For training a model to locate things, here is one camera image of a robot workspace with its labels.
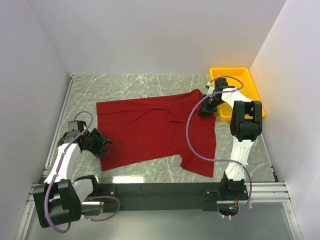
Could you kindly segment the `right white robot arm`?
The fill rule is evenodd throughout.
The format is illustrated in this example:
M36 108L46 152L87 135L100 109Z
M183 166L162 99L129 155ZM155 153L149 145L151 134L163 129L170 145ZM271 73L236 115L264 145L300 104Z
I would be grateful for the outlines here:
M232 108L230 133L233 136L232 151L230 159L232 160L220 183L219 193L222 198L230 200L233 197L244 194L245 174L244 166L247 164L250 150L260 136L263 129L263 107L259 100L252 100L242 93L240 89L244 87L231 86L227 78L237 82L239 80L233 76L217 77L208 82L206 88L207 94L203 95L198 115L207 117L218 111L218 106L226 103Z

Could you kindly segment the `red t shirt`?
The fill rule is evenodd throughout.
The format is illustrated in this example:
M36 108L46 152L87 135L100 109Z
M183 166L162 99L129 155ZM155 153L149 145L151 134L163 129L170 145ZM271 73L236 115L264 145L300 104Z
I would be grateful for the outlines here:
M203 94L187 93L98 102L97 128L115 144L100 158L102 171L174 155L186 171L213 177L215 116L191 113Z

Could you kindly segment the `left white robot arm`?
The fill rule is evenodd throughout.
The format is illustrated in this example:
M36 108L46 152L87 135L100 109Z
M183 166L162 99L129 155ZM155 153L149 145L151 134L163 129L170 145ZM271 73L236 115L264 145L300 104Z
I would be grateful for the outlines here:
M71 224L83 216L82 203L96 200L100 195L94 175L74 178L76 163L83 151L101 158L109 151L105 145L114 141L97 128L89 130L85 121L68 122L68 131L58 141L58 155L42 184L33 190L34 204L42 228Z

